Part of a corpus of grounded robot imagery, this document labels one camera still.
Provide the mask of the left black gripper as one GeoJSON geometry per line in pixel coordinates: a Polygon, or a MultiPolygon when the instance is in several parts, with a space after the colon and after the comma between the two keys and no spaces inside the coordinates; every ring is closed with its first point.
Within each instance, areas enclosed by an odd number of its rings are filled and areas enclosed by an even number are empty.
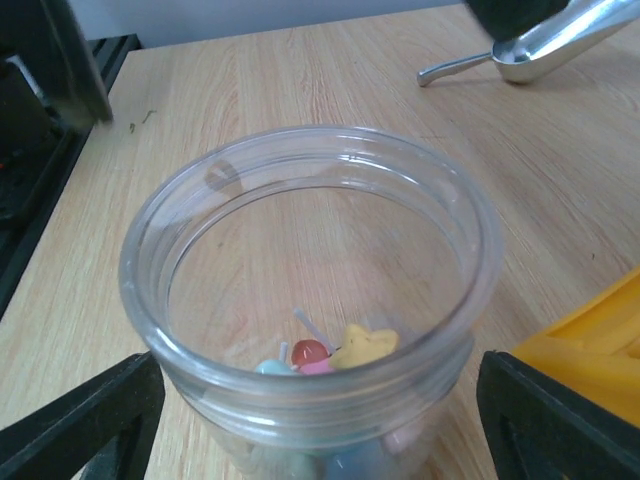
{"type": "Polygon", "coordinates": [[[569,0],[465,0],[466,7],[488,36],[511,40],[564,10],[569,0]]]}

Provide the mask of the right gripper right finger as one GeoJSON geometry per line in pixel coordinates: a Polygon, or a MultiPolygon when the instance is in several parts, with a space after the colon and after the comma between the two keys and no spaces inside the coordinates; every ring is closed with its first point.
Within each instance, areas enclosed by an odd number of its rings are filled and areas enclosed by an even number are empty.
{"type": "Polygon", "coordinates": [[[639,429],[506,352],[484,353],[476,387],[500,479],[637,479],[639,429]]]}

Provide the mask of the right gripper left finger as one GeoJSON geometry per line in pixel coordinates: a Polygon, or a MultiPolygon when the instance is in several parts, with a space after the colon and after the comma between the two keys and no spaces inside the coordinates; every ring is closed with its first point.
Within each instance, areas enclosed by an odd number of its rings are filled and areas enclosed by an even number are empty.
{"type": "Polygon", "coordinates": [[[153,355],[131,355],[4,428],[1,477],[142,479],[164,400],[153,355]]]}

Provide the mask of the metal scoop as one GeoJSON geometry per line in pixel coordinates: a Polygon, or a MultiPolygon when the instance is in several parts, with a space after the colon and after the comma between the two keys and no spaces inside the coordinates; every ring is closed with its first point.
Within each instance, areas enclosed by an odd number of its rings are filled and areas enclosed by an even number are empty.
{"type": "Polygon", "coordinates": [[[425,87],[490,61],[504,81],[531,83],[638,19],[637,1],[570,1],[563,10],[518,37],[494,43],[486,53],[420,71],[417,82],[425,87]]]}

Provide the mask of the yellow bin with star candies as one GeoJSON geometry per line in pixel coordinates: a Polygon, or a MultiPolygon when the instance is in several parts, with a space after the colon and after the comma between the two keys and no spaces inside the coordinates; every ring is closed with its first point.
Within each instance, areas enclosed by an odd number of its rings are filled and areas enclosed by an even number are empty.
{"type": "Polygon", "coordinates": [[[639,425],[639,270],[511,350],[527,365],[639,425]]]}

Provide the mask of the clear glass jar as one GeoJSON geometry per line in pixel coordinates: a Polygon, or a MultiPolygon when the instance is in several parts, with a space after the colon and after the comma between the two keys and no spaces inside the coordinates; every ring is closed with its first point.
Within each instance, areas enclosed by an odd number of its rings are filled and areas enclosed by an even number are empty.
{"type": "Polygon", "coordinates": [[[455,162],[388,133],[266,132],[187,165],[124,240],[133,327],[247,479],[415,479],[503,257],[455,162]]]}

